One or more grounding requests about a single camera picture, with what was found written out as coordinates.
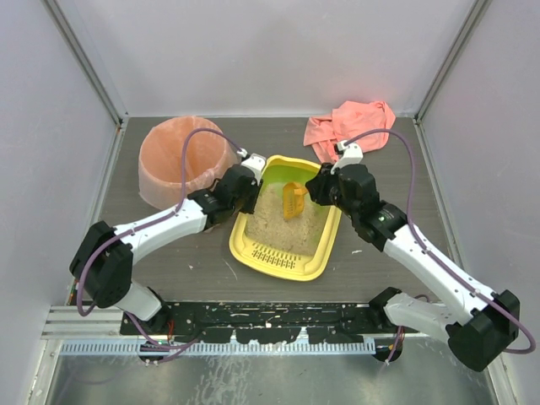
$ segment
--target white wall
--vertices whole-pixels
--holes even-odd
[[[30,388],[115,127],[39,1],[0,13],[0,403]]]
[[[131,116],[290,116],[415,113],[473,0],[72,2]]]
[[[539,25],[537,0],[492,2],[424,125],[467,270],[514,292],[540,340]],[[540,353],[507,358],[538,403]]]

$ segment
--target yellow litter box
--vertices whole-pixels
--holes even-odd
[[[276,182],[298,181],[304,184],[314,177],[319,168],[320,165],[307,160],[274,155],[267,160],[262,173],[262,192],[265,187]],[[261,273],[289,280],[310,281],[319,277],[328,263],[340,218],[341,211],[330,207],[315,254],[302,256],[274,249],[249,238],[246,235],[248,215],[240,213],[230,234],[230,252],[236,260]]]

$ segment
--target black mounting plate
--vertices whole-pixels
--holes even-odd
[[[365,334],[396,333],[396,327],[373,325],[367,304],[351,303],[246,303],[167,302],[174,320],[175,341],[198,339],[205,343],[228,343],[235,331],[236,341],[260,344],[293,342],[302,327],[309,342],[361,343]],[[168,327],[153,334],[168,333]],[[121,335],[140,333],[125,317]]]

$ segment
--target enclosure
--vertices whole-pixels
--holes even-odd
[[[77,293],[68,268],[91,224],[157,212],[139,196],[138,156],[161,122],[204,116],[250,153],[318,164],[303,144],[309,117],[384,101],[416,158],[415,224],[472,277],[512,291],[540,336],[539,22],[532,0],[5,4],[2,403],[537,403],[537,352],[504,353],[476,372],[415,331],[387,367],[360,354],[367,334],[358,353],[201,345],[144,367],[119,334],[121,310],[82,318],[68,305]],[[404,209],[411,168],[399,139],[362,163],[381,198]],[[306,283],[235,260],[234,223],[167,244],[133,279],[170,302],[364,308],[387,287],[440,298],[344,215],[324,272]],[[511,347],[526,345],[521,333]]]

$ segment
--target metal frame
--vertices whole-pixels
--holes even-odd
[[[446,233],[446,239],[449,243],[451,258],[461,268],[464,267],[462,256],[459,253],[459,243],[453,231],[455,226],[452,226],[453,220],[447,209],[444,193],[441,191],[440,184],[437,180],[440,177],[438,176],[437,170],[433,164],[433,154],[427,142],[423,119],[428,113],[428,110],[431,107],[436,95],[442,88],[442,85],[448,78],[452,68],[456,65],[459,56],[467,46],[469,39],[473,35],[474,30],[478,27],[478,24],[482,20],[482,17],[485,15],[485,12],[490,4],[491,0],[475,0],[465,22],[463,23],[456,39],[454,40],[454,43],[451,46],[451,49],[446,56],[445,61],[435,75],[435,79],[432,82],[428,93],[424,97],[418,113],[414,117],[414,125],[418,134],[418,140],[420,141],[422,154],[424,155],[425,163],[428,168],[429,179],[434,190],[435,201],[437,202],[437,206],[439,208],[443,227]],[[488,366],[488,371],[499,403],[504,405],[517,404],[518,401],[514,392],[514,387],[511,384],[511,380],[508,376],[505,365],[505,354],[502,354],[496,360],[494,360]]]
[[[41,357],[38,363],[35,377],[28,395],[28,405],[45,403],[52,380],[56,371],[58,359],[62,351],[69,347],[68,355],[93,355],[103,354],[103,350],[111,351],[111,344],[115,344],[115,355],[137,355],[134,349],[140,337],[120,335],[123,311],[118,309],[95,309],[86,317],[78,314],[75,306],[53,306],[49,311],[45,327],[41,335]],[[393,339],[394,334],[377,333],[365,334],[364,343],[309,345],[307,334],[299,335],[299,341],[281,347],[258,345],[256,343],[245,345],[235,343],[232,337],[230,348],[228,344],[217,345],[211,343],[199,343],[186,355],[208,356],[210,354],[255,354],[255,355],[333,355],[333,354],[373,354],[377,339]],[[427,338],[423,333],[408,333],[411,338]],[[165,336],[153,336],[154,339],[166,339]]]
[[[68,46],[73,51],[73,55],[78,60],[81,68],[84,70],[89,81],[94,86],[98,96],[102,100],[105,108],[109,111],[111,119],[118,125],[116,137],[111,145],[110,155],[106,162],[103,181],[101,183],[98,196],[95,199],[93,212],[89,218],[89,223],[95,222],[101,212],[105,195],[110,185],[112,172],[116,164],[117,156],[120,151],[122,139],[126,130],[128,114],[125,106],[122,103],[116,88],[103,66],[100,56],[94,49],[89,35],[84,28],[83,20],[74,4],[63,4],[59,6],[57,0],[41,0],[50,15],[55,21],[58,29],[65,38]],[[435,200],[440,210],[443,226],[446,232],[447,239],[450,245],[451,257],[458,264],[462,265],[462,259],[459,254],[459,247],[456,237],[452,231],[452,220],[446,209],[444,194],[441,192],[440,185],[437,181],[436,170],[433,165],[432,153],[429,145],[426,142],[425,130],[422,125],[422,120],[425,118],[428,109],[430,108],[435,96],[440,91],[441,86],[446,81],[451,69],[455,66],[456,61],[461,55],[463,49],[467,45],[468,39],[471,37],[474,29],[478,26],[479,21],[483,17],[486,9],[490,5],[491,0],[476,0],[471,7],[471,10],[461,27],[445,61],[441,65],[438,73],[432,82],[429,91],[414,116],[414,123],[417,129],[418,139],[422,148],[422,152],[428,167],[429,178],[435,192]],[[97,338],[119,338],[119,327],[122,312],[119,310],[97,310],[87,318],[78,318],[77,323],[68,325],[70,313],[76,314],[73,307],[53,307],[51,308],[50,317],[47,320],[44,336],[41,344],[42,355],[40,362],[36,368],[35,379],[28,395],[28,404],[35,405],[43,403],[51,387],[52,378],[57,366],[58,355],[61,351],[64,338],[86,337],[91,339]],[[378,338],[391,338],[392,336],[378,335]],[[515,393],[510,382],[510,378],[506,373],[504,359],[499,357],[489,366],[489,374],[496,392],[499,403],[512,404],[517,403]]]
[[[420,105],[418,113],[414,116],[414,119],[417,122],[422,122],[426,112],[428,111],[431,103],[433,102],[435,96],[439,92],[440,87],[445,82],[448,73],[454,67],[457,62],[457,59],[462,54],[463,49],[467,46],[467,42],[471,35],[473,34],[474,29],[478,26],[478,23],[482,19],[484,13],[491,4],[491,0],[475,0],[474,4],[469,11],[469,14],[465,18],[465,22],[460,28],[454,43],[452,44],[448,54],[446,55],[445,61],[440,66],[439,71],[435,75],[435,79],[431,83],[429,90]]]
[[[64,2],[60,6],[57,0],[41,1],[103,102],[103,105],[109,111],[112,120],[117,125],[121,125],[127,118],[126,107],[123,105],[122,99],[103,65],[99,53],[95,50],[88,33],[86,33],[77,6],[74,2]]]
[[[163,356],[160,351],[141,351],[144,341],[137,337],[131,339],[103,339],[91,342],[88,340],[64,341],[60,355],[67,356]],[[233,332],[229,343],[198,343],[190,346],[182,353],[182,357],[208,356],[332,356],[336,354],[374,355],[376,354],[375,339],[366,337],[362,343],[318,343],[310,344],[305,331],[293,343],[274,344],[238,343]]]

